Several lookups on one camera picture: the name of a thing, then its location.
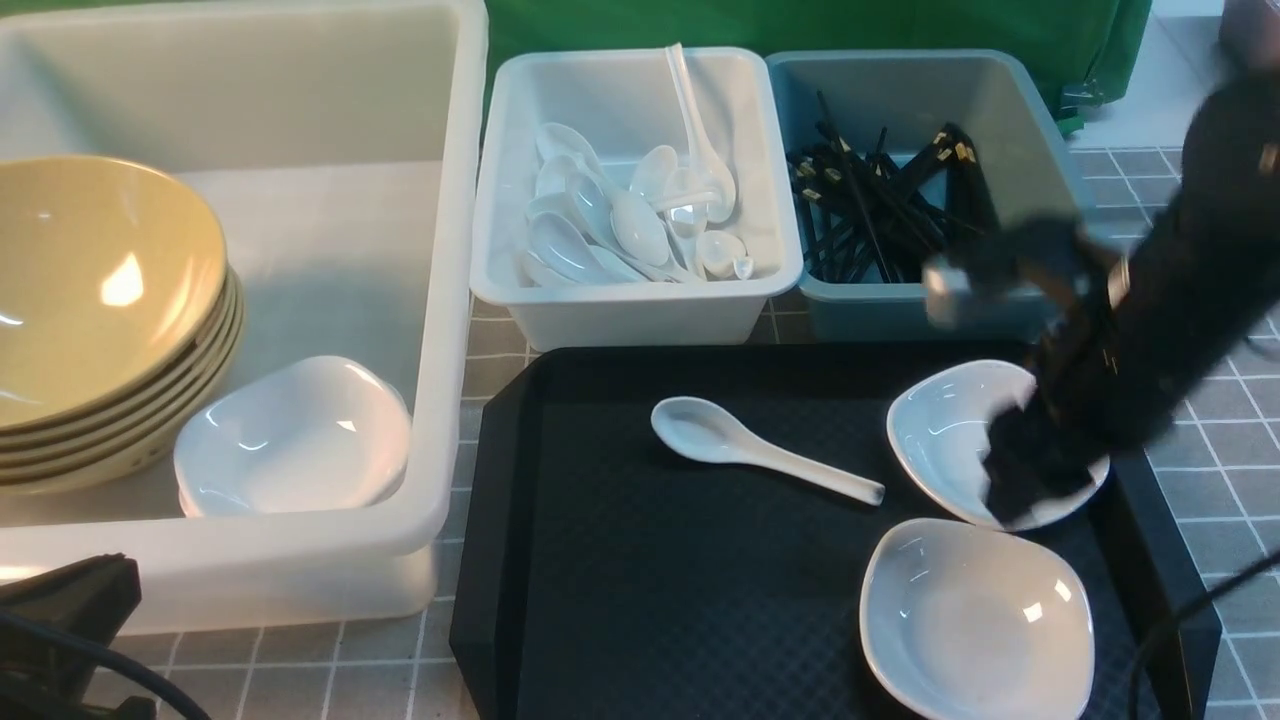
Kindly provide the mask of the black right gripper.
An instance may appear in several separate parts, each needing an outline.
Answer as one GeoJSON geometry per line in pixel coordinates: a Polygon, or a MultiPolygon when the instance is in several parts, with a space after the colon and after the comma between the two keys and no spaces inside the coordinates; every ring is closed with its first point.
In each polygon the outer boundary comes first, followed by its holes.
{"type": "Polygon", "coordinates": [[[1032,354],[1024,404],[988,424],[986,509],[1011,527],[1092,482],[1091,465],[1151,436],[1151,375],[1103,291],[1079,300],[1032,354]]]}

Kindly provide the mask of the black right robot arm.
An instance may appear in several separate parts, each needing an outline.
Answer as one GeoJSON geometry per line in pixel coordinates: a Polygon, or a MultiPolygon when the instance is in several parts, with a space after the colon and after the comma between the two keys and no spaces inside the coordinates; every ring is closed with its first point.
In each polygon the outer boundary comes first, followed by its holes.
{"type": "Polygon", "coordinates": [[[984,503],[1004,527],[1076,493],[1102,457],[1142,447],[1277,302],[1279,74],[1212,92],[1183,145],[1181,183],[1120,254],[1041,215],[984,238],[977,293],[1029,282],[1062,309],[1030,356],[1036,388],[989,421],[984,503]]]}

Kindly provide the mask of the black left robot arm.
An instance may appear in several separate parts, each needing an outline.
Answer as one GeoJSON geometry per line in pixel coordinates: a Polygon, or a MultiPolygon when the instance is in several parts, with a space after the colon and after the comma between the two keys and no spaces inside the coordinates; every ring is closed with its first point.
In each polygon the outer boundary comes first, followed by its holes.
{"type": "MultiPolygon", "coordinates": [[[[140,571],[122,553],[99,555],[26,579],[4,582],[1,606],[18,618],[109,647],[141,601],[140,571]]],[[[3,674],[65,701],[82,701],[96,665],[3,624],[3,674]]]]}

